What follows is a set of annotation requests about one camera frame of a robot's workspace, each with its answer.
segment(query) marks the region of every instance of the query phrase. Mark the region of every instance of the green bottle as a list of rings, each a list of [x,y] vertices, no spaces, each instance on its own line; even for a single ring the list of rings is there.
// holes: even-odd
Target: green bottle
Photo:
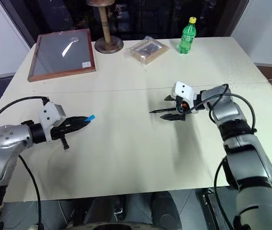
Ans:
[[[193,38],[196,35],[194,25],[196,20],[197,19],[195,17],[190,17],[188,25],[183,29],[182,38],[179,45],[180,54],[188,54],[192,46]]]

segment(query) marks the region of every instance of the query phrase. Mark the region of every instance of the yellow bottle cap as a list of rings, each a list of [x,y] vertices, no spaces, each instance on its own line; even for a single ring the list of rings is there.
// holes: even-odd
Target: yellow bottle cap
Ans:
[[[195,17],[190,17],[189,18],[189,23],[195,24],[195,21],[197,20],[197,18]]]

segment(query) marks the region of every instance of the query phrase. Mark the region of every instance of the small label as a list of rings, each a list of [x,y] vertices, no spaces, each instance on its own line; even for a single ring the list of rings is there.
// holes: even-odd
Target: small label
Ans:
[[[91,67],[91,62],[90,62],[90,61],[83,62],[83,63],[82,63],[82,67],[83,67],[83,68]]]

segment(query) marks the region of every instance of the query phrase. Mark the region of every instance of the wooden base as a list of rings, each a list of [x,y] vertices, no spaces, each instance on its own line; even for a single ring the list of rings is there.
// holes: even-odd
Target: wooden base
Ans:
[[[101,37],[94,44],[95,49],[103,54],[113,54],[123,47],[123,41],[119,37],[111,36],[111,42],[107,43],[104,37]]]

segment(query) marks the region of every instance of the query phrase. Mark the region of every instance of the bottle label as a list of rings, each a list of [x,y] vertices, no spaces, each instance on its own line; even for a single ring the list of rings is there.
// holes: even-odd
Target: bottle label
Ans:
[[[188,43],[191,43],[191,42],[193,42],[193,36],[188,36],[188,35],[184,35],[184,34],[182,34],[182,40],[184,41],[184,42],[188,42]]]

